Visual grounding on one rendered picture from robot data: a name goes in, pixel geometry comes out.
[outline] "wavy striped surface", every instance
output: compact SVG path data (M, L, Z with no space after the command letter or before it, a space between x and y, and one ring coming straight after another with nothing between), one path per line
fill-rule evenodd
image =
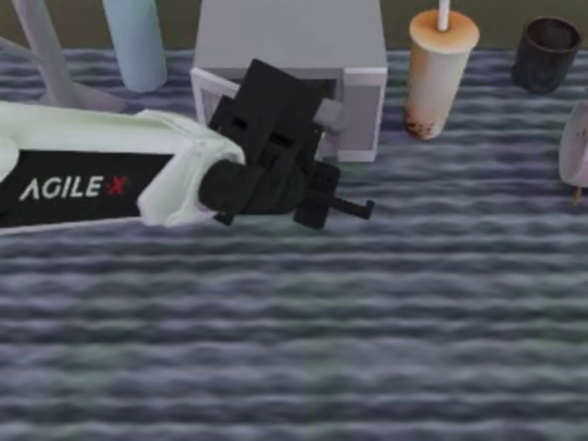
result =
M128 95L110 53L68 56ZM557 173L588 53L547 97L510 85L512 56L475 53L421 143L390 54L379 158L343 167L370 222L0 238L0 440L588 439L588 222ZM133 103L191 115L190 57ZM0 60L0 98L40 94Z

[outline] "dark container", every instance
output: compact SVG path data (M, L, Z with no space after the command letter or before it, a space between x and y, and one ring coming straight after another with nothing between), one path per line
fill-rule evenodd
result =
M582 45L583 34L559 17L538 17L527 23L511 71L516 85L536 94L556 90Z

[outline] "blue cylinder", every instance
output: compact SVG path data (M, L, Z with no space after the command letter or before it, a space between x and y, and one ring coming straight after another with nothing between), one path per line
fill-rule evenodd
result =
M155 0L102 0L124 85L146 93L167 81Z

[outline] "white box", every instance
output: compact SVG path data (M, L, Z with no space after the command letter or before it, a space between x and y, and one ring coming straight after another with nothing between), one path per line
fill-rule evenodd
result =
M252 59L322 82L343 103L345 129L323 137L322 156L375 160L388 79L379 0L203 0L194 67L239 83ZM192 84L207 124L220 89Z

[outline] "logo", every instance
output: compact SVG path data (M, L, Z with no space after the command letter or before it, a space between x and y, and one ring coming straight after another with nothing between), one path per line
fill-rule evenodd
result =
M122 195L126 183L127 177L124 176L115 176L111 182L107 182L103 176L90 176L86 179L81 176L54 176L45 181L35 177L18 200L99 198L102 188L109 196Z

